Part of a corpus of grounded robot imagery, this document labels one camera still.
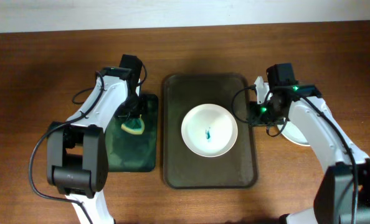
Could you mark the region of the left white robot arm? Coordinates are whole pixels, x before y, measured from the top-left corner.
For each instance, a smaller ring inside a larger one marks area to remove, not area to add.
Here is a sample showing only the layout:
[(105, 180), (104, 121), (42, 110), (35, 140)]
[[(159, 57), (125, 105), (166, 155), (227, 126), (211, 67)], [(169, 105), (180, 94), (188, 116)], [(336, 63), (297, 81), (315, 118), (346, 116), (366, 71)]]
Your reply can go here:
[(103, 188), (108, 175), (105, 131), (113, 117), (139, 118), (143, 62), (124, 54), (118, 67), (97, 71), (91, 94), (47, 134), (47, 181), (71, 203), (81, 223), (114, 223)]

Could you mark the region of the white plate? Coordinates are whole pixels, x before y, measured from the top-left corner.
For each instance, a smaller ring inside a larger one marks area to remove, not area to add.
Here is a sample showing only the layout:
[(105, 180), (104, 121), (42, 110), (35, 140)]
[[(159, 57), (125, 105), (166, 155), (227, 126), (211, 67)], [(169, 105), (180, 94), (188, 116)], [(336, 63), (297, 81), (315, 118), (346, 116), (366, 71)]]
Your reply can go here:
[(229, 152), (238, 136), (232, 114), (222, 106), (202, 104), (192, 108), (181, 123), (181, 137), (193, 153), (219, 157)]

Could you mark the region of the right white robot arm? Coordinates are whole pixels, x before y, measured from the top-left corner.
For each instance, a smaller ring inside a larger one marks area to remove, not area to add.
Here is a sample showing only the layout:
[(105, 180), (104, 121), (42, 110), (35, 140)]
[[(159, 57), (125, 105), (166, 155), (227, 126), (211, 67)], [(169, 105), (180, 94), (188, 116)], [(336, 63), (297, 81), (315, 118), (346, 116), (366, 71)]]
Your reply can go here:
[(280, 223), (370, 223), (370, 157), (333, 118), (315, 85), (302, 85), (292, 65), (275, 64), (267, 81), (251, 87), (248, 124), (269, 128), (291, 122), (304, 135), (325, 173), (313, 207), (284, 214)]

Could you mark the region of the green and yellow sponge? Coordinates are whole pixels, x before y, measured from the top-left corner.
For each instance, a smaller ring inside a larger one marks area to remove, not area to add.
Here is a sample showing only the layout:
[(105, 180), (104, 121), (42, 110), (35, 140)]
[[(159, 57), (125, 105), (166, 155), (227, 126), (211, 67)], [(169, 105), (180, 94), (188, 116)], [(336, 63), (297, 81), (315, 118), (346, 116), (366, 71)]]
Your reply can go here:
[(121, 124), (121, 129), (132, 135), (141, 135), (145, 130), (145, 122), (142, 117), (128, 118)]

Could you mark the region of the pale green plate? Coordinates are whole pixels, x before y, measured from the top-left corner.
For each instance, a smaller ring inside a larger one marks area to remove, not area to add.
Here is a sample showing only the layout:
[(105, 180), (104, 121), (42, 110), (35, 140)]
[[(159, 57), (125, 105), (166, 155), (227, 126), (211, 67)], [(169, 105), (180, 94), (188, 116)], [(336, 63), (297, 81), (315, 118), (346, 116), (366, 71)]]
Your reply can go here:
[(287, 122), (285, 129), (281, 132), (281, 135), (294, 144), (305, 147), (310, 146), (309, 142), (306, 140), (301, 131), (291, 121)]

